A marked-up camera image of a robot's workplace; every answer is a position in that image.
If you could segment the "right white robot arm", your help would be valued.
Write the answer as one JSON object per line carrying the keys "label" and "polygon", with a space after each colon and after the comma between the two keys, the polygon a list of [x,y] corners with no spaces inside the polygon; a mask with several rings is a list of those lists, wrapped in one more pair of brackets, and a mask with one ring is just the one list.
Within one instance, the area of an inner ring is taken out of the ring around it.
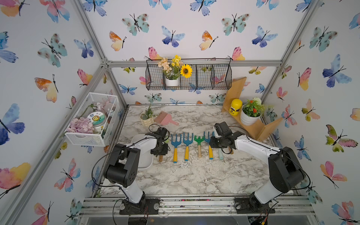
{"label": "right white robot arm", "polygon": [[249,197],[249,204],[253,210],[293,190],[307,176],[291,148],[280,149],[256,141],[242,132],[233,132],[226,122],[216,123],[214,134],[210,140],[212,148],[230,147],[246,152],[268,165],[269,181]]}

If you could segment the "light teal hand fork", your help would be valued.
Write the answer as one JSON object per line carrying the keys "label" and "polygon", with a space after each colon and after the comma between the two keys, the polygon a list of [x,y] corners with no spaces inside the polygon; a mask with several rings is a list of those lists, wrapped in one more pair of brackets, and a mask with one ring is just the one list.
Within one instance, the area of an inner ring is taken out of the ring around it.
{"label": "light teal hand fork", "polygon": [[218,155],[220,160],[224,160],[223,151],[222,149],[218,149]]}

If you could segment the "blue rake yellow handle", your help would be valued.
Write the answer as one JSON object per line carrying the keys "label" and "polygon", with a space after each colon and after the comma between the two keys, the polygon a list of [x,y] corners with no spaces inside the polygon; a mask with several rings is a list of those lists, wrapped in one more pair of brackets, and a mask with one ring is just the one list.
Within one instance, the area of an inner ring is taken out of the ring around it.
{"label": "blue rake yellow handle", "polygon": [[211,141],[211,137],[212,137],[213,133],[210,133],[210,132],[206,133],[206,132],[204,132],[203,135],[204,135],[204,140],[205,140],[205,142],[209,145],[209,159],[210,159],[210,160],[213,160],[213,150],[212,150],[212,148],[211,148],[211,146],[210,146],[210,141]]}

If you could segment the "white storage box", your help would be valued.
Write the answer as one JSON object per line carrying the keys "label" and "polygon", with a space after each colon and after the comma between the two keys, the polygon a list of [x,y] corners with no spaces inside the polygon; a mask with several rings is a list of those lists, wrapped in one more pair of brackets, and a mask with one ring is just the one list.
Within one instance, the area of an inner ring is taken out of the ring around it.
{"label": "white storage box", "polygon": [[[130,143],[135,143],[137,141],[145,138],[145,134],[138,134],[134,136]],[[149,169],[153,164],[153,155],[150,150],[145,150],[144,147],[140,147],[141,153],[139,158],[138,170],[144,171]]]}

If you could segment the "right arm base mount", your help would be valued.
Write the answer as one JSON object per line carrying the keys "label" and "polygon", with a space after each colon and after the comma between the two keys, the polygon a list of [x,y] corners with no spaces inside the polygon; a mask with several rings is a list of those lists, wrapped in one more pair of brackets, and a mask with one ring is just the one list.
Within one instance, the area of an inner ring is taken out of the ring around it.
{"label": "right arm base mount", "polygon": [[237,214],[275,213],[275,210],[269,206],[269,203],[261,204],[255,197],[235,198],[234,208]]}

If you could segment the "blue fork yellow handle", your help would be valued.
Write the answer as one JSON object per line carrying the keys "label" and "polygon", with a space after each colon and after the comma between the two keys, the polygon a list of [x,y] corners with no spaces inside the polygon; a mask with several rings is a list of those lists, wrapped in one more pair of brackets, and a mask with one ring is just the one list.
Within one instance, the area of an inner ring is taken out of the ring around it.
{"label": "blue fork yellow handle", "polygon": [[193,133],[191,134],[191,136],[189,133],[183,133],[183,143],[186,145],[185,157],[184,157],[185,161],[189,161],[189,146],[193,143],[193,141],[194,141]]}

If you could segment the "light green tool wooden handle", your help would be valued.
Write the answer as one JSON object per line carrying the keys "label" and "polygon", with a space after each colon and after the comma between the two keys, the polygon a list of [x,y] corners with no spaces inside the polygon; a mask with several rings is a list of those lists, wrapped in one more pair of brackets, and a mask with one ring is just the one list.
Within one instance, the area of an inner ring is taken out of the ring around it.
{"label": "light green tool wooden handle", "polygon": [[159,161],[159,162],[162,162],[162,161],[163,161],[163,157],[164,157],[163,155],[160,155],[158,161]]}

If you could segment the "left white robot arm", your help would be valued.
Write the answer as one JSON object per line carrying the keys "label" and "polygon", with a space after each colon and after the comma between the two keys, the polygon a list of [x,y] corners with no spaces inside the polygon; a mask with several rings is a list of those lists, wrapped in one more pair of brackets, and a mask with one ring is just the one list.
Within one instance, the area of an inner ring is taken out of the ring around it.
{"label": "left white robot arm", "polygon": [[169,131],[159,127],[155,132],[139,134],[131,143],[114,146],[104,169],[104,177],[120,187],[130,203],[138,204],[145,194],[136,182],[137,172],[153,165],[157,156],[168,153]]}

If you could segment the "green rake wooden handle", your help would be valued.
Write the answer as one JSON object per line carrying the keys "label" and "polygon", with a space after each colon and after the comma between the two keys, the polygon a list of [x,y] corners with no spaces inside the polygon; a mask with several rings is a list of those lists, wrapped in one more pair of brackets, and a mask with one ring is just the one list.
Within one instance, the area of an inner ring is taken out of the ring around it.
{"label": "green rake wooden handle", "polygon": [[201,158],[202,157],[201,143],[204,142],[204,136],[194,136],[194,140],[197,142],[198,157]]}

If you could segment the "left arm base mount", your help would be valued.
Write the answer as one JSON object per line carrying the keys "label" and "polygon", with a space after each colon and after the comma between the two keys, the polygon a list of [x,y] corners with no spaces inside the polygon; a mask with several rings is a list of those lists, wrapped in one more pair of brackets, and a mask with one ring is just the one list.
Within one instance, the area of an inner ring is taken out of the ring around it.
{"label": "left arm base mount", "polygon": [[142,197],[139,203],[131,203],[126,199],[120,205],[120,215],[158,215],[160,200]]}

